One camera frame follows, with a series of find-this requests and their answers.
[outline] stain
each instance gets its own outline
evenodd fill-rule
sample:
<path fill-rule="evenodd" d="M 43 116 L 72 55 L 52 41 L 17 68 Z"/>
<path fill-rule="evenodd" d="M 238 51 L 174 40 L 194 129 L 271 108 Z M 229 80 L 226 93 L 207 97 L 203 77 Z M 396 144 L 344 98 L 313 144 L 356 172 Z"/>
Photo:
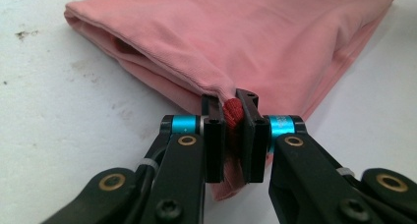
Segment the stain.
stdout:
<path fill-rule="evenodd" d="M 133 112 L 131 110 L 122 110 L 118 114 L 124 121 L 129 121 L 133 117 Z"/>
<path fill-rule="evenodd" d="M 146 140 L 149 137 L 154 137 L 158 128 L 144 128 L 143 130 L 139 131 L 139 137 L 141 140 Z"/>
<path fill-rule="evenodd" d="M 118 109 L 118 108 L 121 108 L 121 107 L 123 107 L 125 104 L 127 104 L 128 103 L 128 100 L 123 100 L 123 101 L 120 101 L 120 102 L 117 102 L 117 103 L 113 103 L 112 105 L 111 105 L 111 109 Z"/>
<path fill-rule="evenodd" d="M 98 83 L 98 81 L 100 80 L 100 78 L 97 77 L 94 73 L 83 74 L 83 77 L 85 79 L 89 79 L 89 81 L 92 82 L 93 84 Z"/>
<path fill-rule="evenodd" d="M 89 63 L 89 59 L 79 60 L 79 61 L 71 63 L 71 67 L 74 70 L 82 70 L 87 67 L 88 63 Z"/>
<path fill-rule="evenodd" d="M 36 36 L 39 34 L 39 30 L 34 30 L 34 31 L 21 31 L 21 32 L 17 32 L 15 33 L 15 36 L 23 41 L 27 36 L 31 35 L 31 36 Z"/>
<path fill-rule="evenodd" d="M 13 13 L 13 9 L 4 9 L 4 10 L 2 10 L 2 12 L 1 12 L 1 14 L 2 15 L 7 15 L 7 14 L 10 14 L 10 13 Z"/>

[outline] folded cloth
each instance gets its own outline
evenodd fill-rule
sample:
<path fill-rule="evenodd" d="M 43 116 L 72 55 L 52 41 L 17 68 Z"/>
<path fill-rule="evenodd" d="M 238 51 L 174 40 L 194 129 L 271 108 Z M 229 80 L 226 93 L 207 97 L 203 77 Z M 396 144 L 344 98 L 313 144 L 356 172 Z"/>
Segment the folded cloth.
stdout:
<path fill-rule="evenodd" d="M 260 97 L 262 114 L 306 119 L 359 55 L 391 2 L 85 0 L 69 3 L 65 18 L 190 113 L 200 113 L 202 94 L 226 102 L 239 87 Z M 239 191 L 239 169 L 230 153 L 225 182 L 213 185 L 214 199 Z"/>

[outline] pink cloth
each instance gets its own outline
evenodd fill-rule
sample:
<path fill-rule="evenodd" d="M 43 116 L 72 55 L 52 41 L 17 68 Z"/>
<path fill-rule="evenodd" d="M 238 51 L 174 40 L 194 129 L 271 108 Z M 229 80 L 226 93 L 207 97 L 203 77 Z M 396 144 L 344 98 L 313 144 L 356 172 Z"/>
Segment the pink cloth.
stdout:
<path fill-rule="evenodd" d="M 68 23 L 138 79 L 200 113 L 201 94 L 260 96 L 305 119 L 359 55 L 392 0 L 85 0 Z M 237 164 L 229 158 L 230 164 Z M 238 166 L 214 198 L 235 194 Z"/>

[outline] pink fabric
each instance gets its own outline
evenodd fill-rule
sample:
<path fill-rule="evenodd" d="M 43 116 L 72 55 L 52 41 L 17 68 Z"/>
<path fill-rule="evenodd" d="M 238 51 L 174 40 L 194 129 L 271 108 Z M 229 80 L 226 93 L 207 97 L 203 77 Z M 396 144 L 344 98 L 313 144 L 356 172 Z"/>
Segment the pink fabric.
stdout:
<path fill-rule="evenodd" d="M 307 118 L 351 65 L 392 0 L 85 0 L 68 23 L 190 113 L 235 87 L 262 114 Z M 217 199 L 241 186 L 226 167 Z"/>

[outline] brass washer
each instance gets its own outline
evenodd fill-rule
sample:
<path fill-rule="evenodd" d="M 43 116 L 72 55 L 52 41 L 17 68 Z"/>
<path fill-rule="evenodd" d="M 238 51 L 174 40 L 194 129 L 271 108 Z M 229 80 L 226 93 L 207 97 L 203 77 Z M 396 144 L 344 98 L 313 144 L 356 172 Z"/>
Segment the brass washer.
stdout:
<path fill-rule="evenodd" d="M 292 146 L 301 146 L 304 144 L 303 140 L 296 137 L 286 137 L 285 142 Z"/>
<path fill-rule="evenodd" d="M 109 186 L 109 185 L 106 184 L 106 182 L 107 182 L 107 180 L 109 180 L 111 178 L 118 178 L 119 181 L 117 181 L 117 183 Z M 105 192 L 112 192 L 112 191 L 115 191 L 115 190 L 119 189 L 120 187 L 122 187 L 123 184 L 125 184 L 125 181 L 126 181 L 126 177 L 123 174 L 115 173 L 115 174 L 110 174 L 110 175 L 107 175 L 107 176 L 103 177 L 100 180 L 100 183 L 98 184 L 98 186 Z"/>
<path fill-rule="evenodd" d="M 396 183 L 398 183 L 398 186 L 393 186 L 393 185 L 387 183 L 386 179 L 394 180 Z M 379 174 L 377 176 L 377 181 L 383 187 L 385 187 L 389 190 L 392 190 L 394 192 L 403 193 L 403 192 L 408 191 L 407 184 L 405 184 L 403 181 L 399 180 L 398 178 L 393 177 L 393 176 L 388 175 L 388 174 L 385 174 L 385 173 Z"/>
<path fill-rule="evenodd" d="M 178 139 L 178 143 L 184 146 L 193 145 L 196 142 L 197 142 L 197 139 L 191 136 L 184 136 Z"/>

